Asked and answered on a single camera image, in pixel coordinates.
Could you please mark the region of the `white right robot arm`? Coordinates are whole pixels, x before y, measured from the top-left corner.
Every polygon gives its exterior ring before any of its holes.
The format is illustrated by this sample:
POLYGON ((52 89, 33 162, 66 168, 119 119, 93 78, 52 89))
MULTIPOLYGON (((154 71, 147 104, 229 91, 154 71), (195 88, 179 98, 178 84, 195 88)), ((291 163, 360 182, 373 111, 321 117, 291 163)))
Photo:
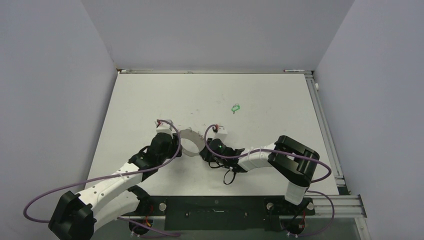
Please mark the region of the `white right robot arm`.
POLYGON ((275 168, 288 180, 282 207, 289 214, 302 208, 304 195, 313 182, 320 160, 318 152, 286 135, 265 148, 252 150, 231 148, 219 138, 208 138, 199 155, 205 162, 216 163, 234 175, 259 168, 275 168))

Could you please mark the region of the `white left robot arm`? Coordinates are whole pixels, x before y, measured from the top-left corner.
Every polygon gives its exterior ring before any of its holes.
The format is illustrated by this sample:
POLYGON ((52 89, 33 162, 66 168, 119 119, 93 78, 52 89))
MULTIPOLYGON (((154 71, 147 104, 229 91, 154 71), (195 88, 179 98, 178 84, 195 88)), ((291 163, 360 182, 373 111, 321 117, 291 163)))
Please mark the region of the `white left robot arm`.
POLYGON ((96 230, 123 214, 145 214, 149 194, 139 183, 157 173, 165 160, 181 155, 177 133, 157 133, 150 145, 106 179, 77 193, 64 193, 48 228, 61 240, 89 240, 96 230))

